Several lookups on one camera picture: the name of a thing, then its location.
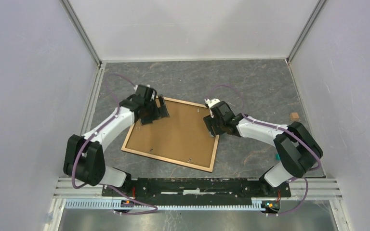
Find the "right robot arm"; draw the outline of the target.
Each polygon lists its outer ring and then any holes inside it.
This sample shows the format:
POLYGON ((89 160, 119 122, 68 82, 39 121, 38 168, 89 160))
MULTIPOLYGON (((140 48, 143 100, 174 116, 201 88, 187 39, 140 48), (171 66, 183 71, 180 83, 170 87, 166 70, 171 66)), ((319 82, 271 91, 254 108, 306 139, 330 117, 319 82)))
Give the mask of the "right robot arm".
POLYGON ((210 114, 203 120, 212 137, 228 134, 275 147, 280 161, 260 177, 262 195, 272 196, 282 183, 302 178, 321 167, 323 151, 302 123, 279 125, 243 113, 236 115, 219 99, 205 99, 205 105, 210 114))

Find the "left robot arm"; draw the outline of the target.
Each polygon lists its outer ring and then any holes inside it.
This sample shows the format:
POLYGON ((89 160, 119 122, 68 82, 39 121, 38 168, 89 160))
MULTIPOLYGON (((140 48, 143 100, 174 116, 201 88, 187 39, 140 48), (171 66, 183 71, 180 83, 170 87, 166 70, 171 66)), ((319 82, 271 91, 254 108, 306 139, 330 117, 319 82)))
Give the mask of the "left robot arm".
POLYGON ((120 196, 132 191, 130 174, 108 167, 104 151, 125 129, 141 122, 142 125, 169 117, 163 95, 154 88, 137 85, 135 93, 118 103, 104 121, 84 135, 72 135, 66 145, 63 172, 80 180, 83 185, 112 185, 120 196))

